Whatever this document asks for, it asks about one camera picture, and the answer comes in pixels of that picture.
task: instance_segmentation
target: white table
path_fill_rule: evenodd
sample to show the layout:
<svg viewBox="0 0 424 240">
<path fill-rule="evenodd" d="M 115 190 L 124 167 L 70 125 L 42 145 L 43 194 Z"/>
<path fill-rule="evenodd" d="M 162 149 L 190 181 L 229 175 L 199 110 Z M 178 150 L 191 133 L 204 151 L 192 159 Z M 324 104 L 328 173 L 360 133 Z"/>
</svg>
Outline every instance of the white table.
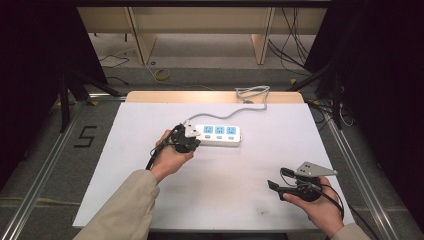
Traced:
<svg viewBox="0 0 424 240">
<path fill-rule="evenodd" d="M 165 129 L 200 112 L 227 115 L 244 106 L 122 103 L 73 225 L 85 226 L 132 171 L 146 166 Z M 267 184 L 284 186 L 280 168 L 294 170 L 305 161 L 332 168 L 306 104 L 269 104 L 263 112 L 242 112 L 225 121 L 200 117 L 192 124 L 239 126 L 243 141 L 237 148 L 200 146 L 194 159 L 163 180 L 151 231 L 316 230 L 301 209 L 281 202 Z M 347 206 L 336 177 L 329 179 Z M 345 223 L 351 222 L 346 208 Z"/>
</svg>

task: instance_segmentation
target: jacket sleeve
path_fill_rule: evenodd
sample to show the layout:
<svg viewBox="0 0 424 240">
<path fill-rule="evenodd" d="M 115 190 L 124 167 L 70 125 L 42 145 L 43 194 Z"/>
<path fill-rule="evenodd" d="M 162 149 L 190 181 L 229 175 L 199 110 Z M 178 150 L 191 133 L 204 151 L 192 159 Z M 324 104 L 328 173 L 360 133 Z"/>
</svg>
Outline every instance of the jacket sleeve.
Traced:
<svg viewBox="0 0 424 240">
<path fill-rule="evenodd" d="M 133 172 L 74 239 L 147 239 L 158 194 L 150 171 Z"/>
<path fill-rule="evenodd" d="M 334 234 L 331 240 L 369 240 L 370 238 L 355 223 L 348 224 Z"/>
</svg>

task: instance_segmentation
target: power strip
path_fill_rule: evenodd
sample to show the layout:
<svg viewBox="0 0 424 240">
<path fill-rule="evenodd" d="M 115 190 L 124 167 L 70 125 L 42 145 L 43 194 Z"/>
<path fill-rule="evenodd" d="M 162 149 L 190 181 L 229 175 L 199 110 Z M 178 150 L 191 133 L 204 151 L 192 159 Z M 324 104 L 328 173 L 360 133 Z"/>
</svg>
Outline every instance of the power strip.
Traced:
<svg viewBox="0 0 424 240">
<path fill-rule="evenodd" d="M 240 128 L 224 125 L 196 125 L 203 146 L 237 147 L 241 142 Z"/>
</svg>

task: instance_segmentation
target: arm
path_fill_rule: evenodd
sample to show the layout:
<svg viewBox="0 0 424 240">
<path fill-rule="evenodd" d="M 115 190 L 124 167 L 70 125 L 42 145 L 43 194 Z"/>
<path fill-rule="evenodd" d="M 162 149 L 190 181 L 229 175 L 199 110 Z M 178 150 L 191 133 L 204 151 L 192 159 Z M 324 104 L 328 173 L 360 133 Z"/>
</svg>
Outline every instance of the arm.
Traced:
<svg viewBox="0 0 424 240">
<path fill-rule="evenodd" d="M 147 239 L 158 183 L 191 158 L 193 152 L 182 154 L 169 146 L 162 149 L 151 171 L 133 172 L 74 239 Z"/>
<path fill-rule="evenodd" d="M 320 177 L 320 182 L 323 185 L 330 186 L 330 182 L 326 177 Z M 323 192 L 338 201 L 336 193 L 329 187 L 323 186 Z M 306 202 L 297 196 L 287 193 L 283 197 L 288 202 L 302 208 L 315 226 L 321 229 L 330 239 L 369 239 L 356 224 L 344 226 L 339 209 L 322 196 L 314 202 Z"/>
</svg>

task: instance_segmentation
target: human hand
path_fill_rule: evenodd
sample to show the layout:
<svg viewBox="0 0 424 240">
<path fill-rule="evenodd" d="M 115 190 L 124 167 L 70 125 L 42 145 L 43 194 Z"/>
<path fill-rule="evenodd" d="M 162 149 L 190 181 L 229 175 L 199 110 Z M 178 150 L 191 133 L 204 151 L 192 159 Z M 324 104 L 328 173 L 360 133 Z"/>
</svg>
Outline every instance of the human hand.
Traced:
<svg viewBox="0 0 424 240">
<path fill-rule="evenodd" d="M 156 142 L 156 146 L 158 146 L 170 132 L 170 130 L 166 130 L 161 139 Z M 179 153 L 173 147 L 166 146 L 159 152 L 150 171 L 159 183 L 166 176 L 176 173 L 178 169 L 180 169 L 181 166 L 188 160 L 192 159 L 193 156 L 193 151 L 188 153 Z"/>
<path fill-rule="evenodd" d="M 320 177 L 320 182 L 323 185 L 330 186 L 326 177 Z M 323 186 L 322 191 L 338 202 L 337 194 L 331 188 Z M 285 193 L 283 197 L 287 202 L 302 208 L 308 214 L 309 220 L 327 234 L 330 239 L 344 226 L 340 210 L 323 196 L 313 202 L 303 201 L 301 198 L 288 193 Z"/>
</svg>

